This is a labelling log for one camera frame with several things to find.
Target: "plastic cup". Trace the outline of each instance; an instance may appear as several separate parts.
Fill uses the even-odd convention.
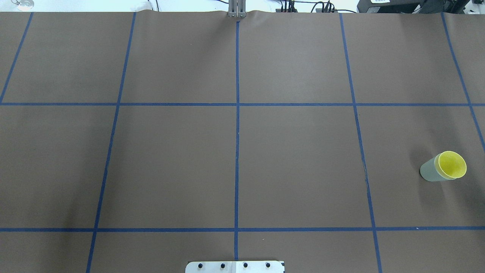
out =
[[[446,151],[421,165],[420,174],[427,181],[447,181],[460,178],[467,172],[465,160],[457,153]]]

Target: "black box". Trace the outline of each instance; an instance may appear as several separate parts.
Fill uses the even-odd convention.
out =
[[[371,0],[359,0],[357,10],[360,13],[413,13],[419,4],[420,0],[390,0],[389,3],[375,4]]]

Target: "horizontal blue line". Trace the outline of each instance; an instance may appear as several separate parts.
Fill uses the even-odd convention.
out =
[[[234,232],[234,228],[98,228],[98,232]]]
[[[235,103],[122,102],[121,106],[236,106]]]
[[[2,102],[4,106],[116,106],[116,102]],[[354,106],[353,103],[240,103],[240,106]],[[467,103],[355,103],[356,106],[466,106]],[[236,106],[236,103],[122,102],[120,106]],[[485,106],[473,103],[472,106]]]
[[[485,230],[485,226],[400,226],[376,227],[377,231],[418,231],[418,230]]]
[[[485,230],[485,226],[396,226],[376,231]],[[93,228],[3,227],[0,232],[93,232]],[[232,227],[207,228],[98,228],[98,232],[234,232]],[[372,227],[240,227],[239,232],[372,231]]]
[[[2,102],[5,106],[116,106],[115,102]]]
[[[372,231],[371,227],[240,227],[240,232]]]
[[[93,228],[0,227],[0,232],[93,232]]]

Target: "white label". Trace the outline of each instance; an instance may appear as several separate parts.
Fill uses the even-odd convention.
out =
[[[381,7],[373,7],[373,8],[369,8],[367,10],[367,13],[377,13],[379,10],[381,9]]]

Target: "gray tabletop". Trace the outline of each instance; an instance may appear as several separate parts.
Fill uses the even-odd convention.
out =
[[[484,27],[3,13],[0,272],[484,272]]]

